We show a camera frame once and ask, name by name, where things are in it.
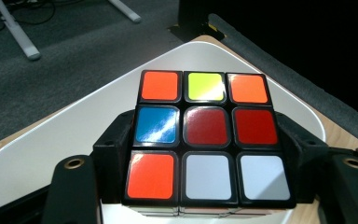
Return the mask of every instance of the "blue square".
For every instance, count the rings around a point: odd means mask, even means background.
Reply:
[[[175,144],[179,134],[178,121],[179,109],[174,106],[139,107],[135,143],[146,146]]]

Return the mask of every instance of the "wooden table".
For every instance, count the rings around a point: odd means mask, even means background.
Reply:
[[[194,41],[205,41],[209,43],[213,43],[230,53],[236,55],[241,60],[244,60],[241,56],[239,56],[237,53],[229,49],[227,46],[223,45],[213,37],[210,37],[208,35],[202,35],[198,38],[194,39]],[[354,137],[352,134],[345,131],[343,128],[341,128],[339,125],[337,125],[335,122],[333,122],[331,119],[314,109],[312,106],[308,105],[306,102],[303,102],[306,104],[315,114],[318,116],[318,118],[321,120],[325,132],[326,132],[326,143],[330,147],[342,147],[342,148],[351,148],[356,149],[358,148],[358,139]],[[39,120],[38,122],[16,132],[13,133],[11,136],[3,139],[0,141],[0,149],[8,144],[9,142],[13,141],[14,139],[18,138],[19,136],[23,135],[24,133],[27,133],[28,131],[32,130],[34,127],[42,123],[43,121],[51,118],[55,114],[59,113],[61,110],[47,116],[46,118],[43,118]],[[290,224],[297,224],[297,223],[320,223],[317,209],[318,209],[319,202],[315,199],[314,203],[299,203],[296,208],[294,209],[291,218],[289,219],[288,223]]]

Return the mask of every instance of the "cube face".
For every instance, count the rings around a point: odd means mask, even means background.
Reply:
[[[144,70],[129,149],[125,205],[295,204],[263,74]]]

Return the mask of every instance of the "gray carpet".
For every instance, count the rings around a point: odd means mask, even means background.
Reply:
[[[34,62],[27,60],[7,29],[0,32],[0,140],[184,44],[168,29],[177,23],[179,0],[122,2],[142,17],[141,23],[132,22],[107,0],[56,4],[49,21],[21,22],[42,54]],[[52,11],[46,5],[16,10],[13,16],[40,22]],[[356,111],[276,61],[218,16],[211,15],[210,23],[227,35],[224,44],[358,137]]]

